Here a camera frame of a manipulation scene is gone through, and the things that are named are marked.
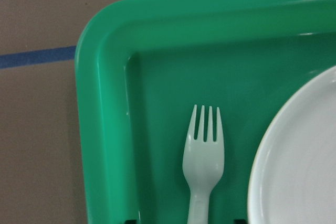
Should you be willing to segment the white round plate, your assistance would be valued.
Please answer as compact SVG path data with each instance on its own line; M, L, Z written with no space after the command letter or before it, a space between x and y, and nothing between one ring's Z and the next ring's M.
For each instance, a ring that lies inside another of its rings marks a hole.
M249 223L335 223L335 68L300 88L268 126L247 213Z

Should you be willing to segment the green plastic tray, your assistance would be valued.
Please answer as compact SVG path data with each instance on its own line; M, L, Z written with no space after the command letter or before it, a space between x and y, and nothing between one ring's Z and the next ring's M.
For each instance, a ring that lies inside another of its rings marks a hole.
M122 0L75 53L89 223L186 223L194 105L220 108L225 168L210 223L247 219L260 140L305 83L335 65L335 0Z

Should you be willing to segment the pale green plastic fork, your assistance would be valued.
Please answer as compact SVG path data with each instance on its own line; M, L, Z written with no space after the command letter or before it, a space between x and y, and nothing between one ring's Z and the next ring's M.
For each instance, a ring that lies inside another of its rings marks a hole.
M220 109L216 108L216 133L213 109L208 110L207 135L204 135L205 107L201 106L197 137L197 105L194 105L185 140L182 171L190 189L187 223L208 223L209 199L224 172L224 133Z

